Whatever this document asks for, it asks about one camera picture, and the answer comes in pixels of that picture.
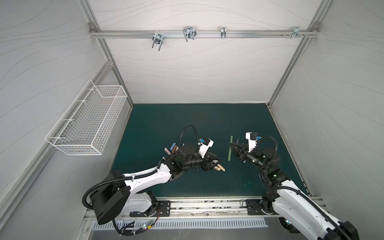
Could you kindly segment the dark green pen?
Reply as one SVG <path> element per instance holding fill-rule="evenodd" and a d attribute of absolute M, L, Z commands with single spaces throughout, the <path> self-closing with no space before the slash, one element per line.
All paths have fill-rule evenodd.
<path fill-rule="evenodd" d="M 233 136 L 230 137 L 230 146 L 229 146 L 229 153 L 228 153 L 228 162 L 231 161 L 231 157 L 232 157 L 231 143 L 233 143 Z"/>

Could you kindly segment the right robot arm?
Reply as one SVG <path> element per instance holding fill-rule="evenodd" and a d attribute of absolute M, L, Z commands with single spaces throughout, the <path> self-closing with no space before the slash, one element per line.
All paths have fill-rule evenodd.
<path fill-rule="evenodd" d="M 258 168 L 258 177 L 268 191 L 260 202 L 262 211 L 276 213 L 288 232 L 298 232 L 308 240 L 358 240 L 357 228 L 342 222 L 308 197 L 295 182 L 279 168 L 278 148 L 258 150 L 257 144 L 231 143 L 230 147 L 241 162 Z"/>

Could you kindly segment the pink pen cap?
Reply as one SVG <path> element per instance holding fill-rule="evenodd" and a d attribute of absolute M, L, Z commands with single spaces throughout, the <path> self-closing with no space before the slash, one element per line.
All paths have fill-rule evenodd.
<path fill-rule="evenodd" d="M 164 148 L 165 152 L 167 153 L 167 155 L 171 155 L 172 153 L 167 149 L 167 148 Z"/>

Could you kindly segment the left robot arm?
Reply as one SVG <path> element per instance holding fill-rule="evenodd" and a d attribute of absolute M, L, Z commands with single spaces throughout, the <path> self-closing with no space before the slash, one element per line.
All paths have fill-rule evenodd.
<path fill-rule="evenodd" d="M 186 170 L 224 171 L 215 154 L 200 151 L 193 145 L 184 145 L 175 153 L 163 158 L 156 167 L 131 174 L 113 171 L 100 183 L 89 188 L 82 204 L 94 211 L 98 224 L 114 220 L 123 210 L 151 215 L 159 202 L 147 189 L 181 177 Z"/>

